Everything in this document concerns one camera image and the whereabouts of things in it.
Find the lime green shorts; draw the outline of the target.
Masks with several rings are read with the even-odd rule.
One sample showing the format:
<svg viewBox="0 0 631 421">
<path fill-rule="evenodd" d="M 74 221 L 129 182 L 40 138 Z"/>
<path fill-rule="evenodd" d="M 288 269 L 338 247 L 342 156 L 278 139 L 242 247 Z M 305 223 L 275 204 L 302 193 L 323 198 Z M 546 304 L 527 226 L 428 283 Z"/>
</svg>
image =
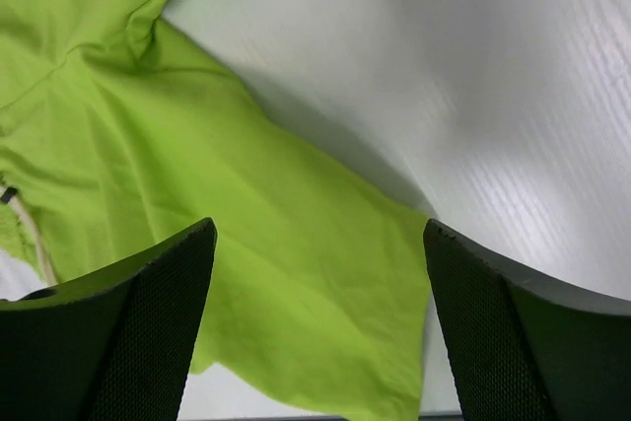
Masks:
<svg viewBox="0 0 631 421">
<path fill-rule="evenodd" d="M 350 420 L 413 420 L 424 215 L 272 123 L 168 0 L 1 0 L 1 178 L 69 280 L 201 218 L 191 368 Z"/>
</svg>

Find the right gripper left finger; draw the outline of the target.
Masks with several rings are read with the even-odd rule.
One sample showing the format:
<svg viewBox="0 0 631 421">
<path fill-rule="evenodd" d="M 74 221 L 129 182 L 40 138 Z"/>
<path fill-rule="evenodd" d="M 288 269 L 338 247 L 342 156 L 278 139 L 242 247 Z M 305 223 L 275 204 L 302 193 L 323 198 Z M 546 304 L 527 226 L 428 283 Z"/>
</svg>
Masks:
<svg viewBox="0 0 631 421">
<path fill-rule="evenodd" d="M 174 420 L 217 231 L 202 219 L 80 278 L 1 304 L 5 420 Z"/>
</svg>

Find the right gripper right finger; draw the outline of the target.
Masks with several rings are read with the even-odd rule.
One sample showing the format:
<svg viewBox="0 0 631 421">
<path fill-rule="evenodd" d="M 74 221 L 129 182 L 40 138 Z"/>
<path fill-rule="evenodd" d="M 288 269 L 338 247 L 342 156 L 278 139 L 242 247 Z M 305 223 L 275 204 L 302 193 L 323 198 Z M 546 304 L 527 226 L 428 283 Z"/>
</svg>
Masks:
<svg viewBox="0 0 631 421">
<path fill-rule="evenodd" d="M 466 420 L 627 420 L 630 303 L 430 220 L 427 270 Z"/>
</svg>

